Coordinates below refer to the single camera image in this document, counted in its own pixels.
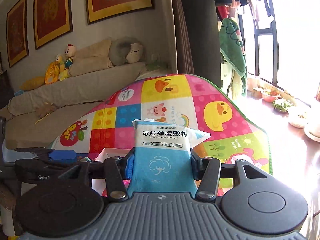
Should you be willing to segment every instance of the screw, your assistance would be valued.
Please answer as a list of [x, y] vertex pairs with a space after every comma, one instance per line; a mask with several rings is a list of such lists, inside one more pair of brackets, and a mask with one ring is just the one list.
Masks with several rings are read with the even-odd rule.
[[202, 191], [199, 191], [197, 195], [202, 199], [210, 199], [214, 196], [214, 193], [210, 191], [202, 190]]
[[126, 193], [124, 193], [123, 191], [119, 191], [119, 190], [112, 191], [110, 193], [110, 197], [112, 197], [114, 199], [121, 199], [121, 198], [124, 198], [125, 196], [126, 196]]

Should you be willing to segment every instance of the green towel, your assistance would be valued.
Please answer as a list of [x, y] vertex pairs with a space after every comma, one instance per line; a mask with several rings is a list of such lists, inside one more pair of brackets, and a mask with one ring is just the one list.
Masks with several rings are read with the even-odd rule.
[[225, 18], [219, 31], [220, 51], [224, 59], [239, 74], [242, 80], [242, 95], [246, 95], [247, 89], [247, 66], [242, 37], [238, 24], [231, 19]]

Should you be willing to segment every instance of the window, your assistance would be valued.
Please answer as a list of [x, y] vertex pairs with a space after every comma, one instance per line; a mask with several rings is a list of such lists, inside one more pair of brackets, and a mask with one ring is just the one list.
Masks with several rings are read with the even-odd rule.
[[308, 102], [320, 81], [320, 1], [261, 0], [256, 8], [259, 20], [249, 5], [239, 16], [248, 72]]

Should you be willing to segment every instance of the wall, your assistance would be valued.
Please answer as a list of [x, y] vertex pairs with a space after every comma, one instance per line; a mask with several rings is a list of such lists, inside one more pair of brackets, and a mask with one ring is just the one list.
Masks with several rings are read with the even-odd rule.
[[124, 36], [136, 37], [145, 48], [146, 61], [152, 54], [160, 54], [161, 60], [169, 60], [168, 42], [161, 0], [153, 0], [154, 9], [136, 11], [87, 25], [85, 0], [71, 0], [73, 32], [35, 49], [33, 34], [33, 0], [27, 4], [27, 34], [29, 56], [9, 69], [6, 47], [6, 15], [18, 0], [0, 0], [0, 52], [4, 69], [8, 70], [14, 91], [26, 80], [44, 76], [48, 64], [63, 53], [71, 43], [83, 48], [104, 38], [113, 40]]

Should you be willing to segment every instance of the sofa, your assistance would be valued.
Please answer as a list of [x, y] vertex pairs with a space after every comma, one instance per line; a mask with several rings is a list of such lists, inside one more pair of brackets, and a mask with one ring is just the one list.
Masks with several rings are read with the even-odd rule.
[[[47, 147], [69, 124], [137, 79], [171, 73], [148, 71], [144, 62], [113, 66], [108, 57], [111, 40], [79, 50], [69, 68], [70, 78], [26, 91], [0, 110], [7, 119], [6, 147]], [[35, 111], [45, 103], [57, 110], [37, 122]]]

